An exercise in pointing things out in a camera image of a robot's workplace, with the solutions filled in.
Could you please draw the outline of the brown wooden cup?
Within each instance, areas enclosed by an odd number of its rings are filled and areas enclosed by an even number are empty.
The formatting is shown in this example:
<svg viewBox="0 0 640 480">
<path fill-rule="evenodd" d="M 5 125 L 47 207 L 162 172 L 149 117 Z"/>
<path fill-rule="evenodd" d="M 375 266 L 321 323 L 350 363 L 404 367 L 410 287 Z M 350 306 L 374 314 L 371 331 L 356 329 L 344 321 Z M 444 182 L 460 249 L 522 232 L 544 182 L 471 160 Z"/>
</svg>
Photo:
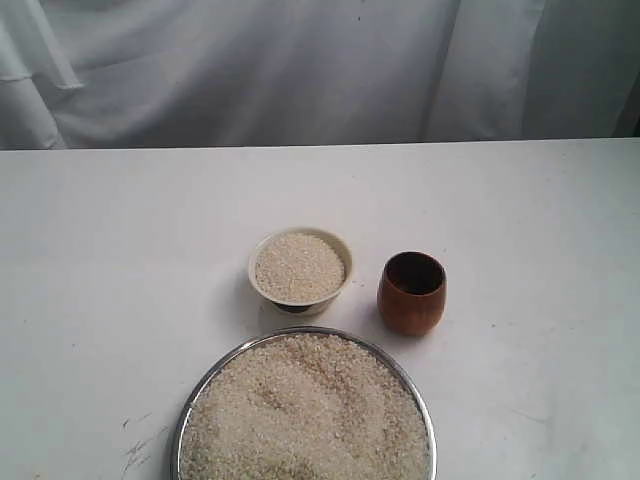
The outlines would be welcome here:
<svg viewBox="0 0 640 480">
<path fill-rule="evenodd" d="M 423 252 L 400 252 L 383 268 L 377 307 L 391 331 L 423 337 L 440 322 L 446 296 L 446 272 L 435 258 Z"/>
</svg>

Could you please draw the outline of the small cream ceramic bowl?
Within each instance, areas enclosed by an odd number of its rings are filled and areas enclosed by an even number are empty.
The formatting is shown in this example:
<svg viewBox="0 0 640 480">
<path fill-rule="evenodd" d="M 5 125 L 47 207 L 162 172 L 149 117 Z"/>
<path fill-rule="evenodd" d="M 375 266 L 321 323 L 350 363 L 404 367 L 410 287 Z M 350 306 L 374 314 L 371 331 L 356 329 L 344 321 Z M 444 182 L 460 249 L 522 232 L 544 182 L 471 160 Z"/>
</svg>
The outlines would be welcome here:
<svg viewBox="0 0 640 480">
<path fill-rule="evenodd" d="M 350 281 L 353 255 L 326 230 L 298 227 L 260 241 L 249 257 L 253 289 L 276 309 L 296 316 L 325 311 Z"/>
</svg>

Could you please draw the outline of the large steel rice tray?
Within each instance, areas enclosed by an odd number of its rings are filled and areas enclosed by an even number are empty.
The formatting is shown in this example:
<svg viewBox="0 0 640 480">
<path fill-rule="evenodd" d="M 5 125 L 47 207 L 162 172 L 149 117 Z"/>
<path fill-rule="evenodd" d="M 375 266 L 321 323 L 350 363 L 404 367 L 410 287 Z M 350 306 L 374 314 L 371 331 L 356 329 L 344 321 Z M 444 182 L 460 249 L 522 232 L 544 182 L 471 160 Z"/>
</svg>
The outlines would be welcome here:
<svg viewBox="0 0 640 480">
<path fill-rule="evenodd" d="M 432 479 L 433 424 L 414 382 L 378 346 L 324 327 L 253 338 L 190 393 L 174 479 Z"/>
</svg>

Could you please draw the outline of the white backdrop curtain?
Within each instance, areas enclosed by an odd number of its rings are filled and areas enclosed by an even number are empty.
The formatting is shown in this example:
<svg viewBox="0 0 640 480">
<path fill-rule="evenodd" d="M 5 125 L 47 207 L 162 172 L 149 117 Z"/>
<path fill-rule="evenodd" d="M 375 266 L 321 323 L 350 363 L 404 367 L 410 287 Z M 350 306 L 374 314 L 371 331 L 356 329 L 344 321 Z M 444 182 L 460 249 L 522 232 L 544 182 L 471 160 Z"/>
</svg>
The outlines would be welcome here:
<svg viewBox="0 0 640 480">
<path fill-rule="evenodd" d="M 624 136 L 635 1 L 5 1 L 5 149 Z"/>
</svg>

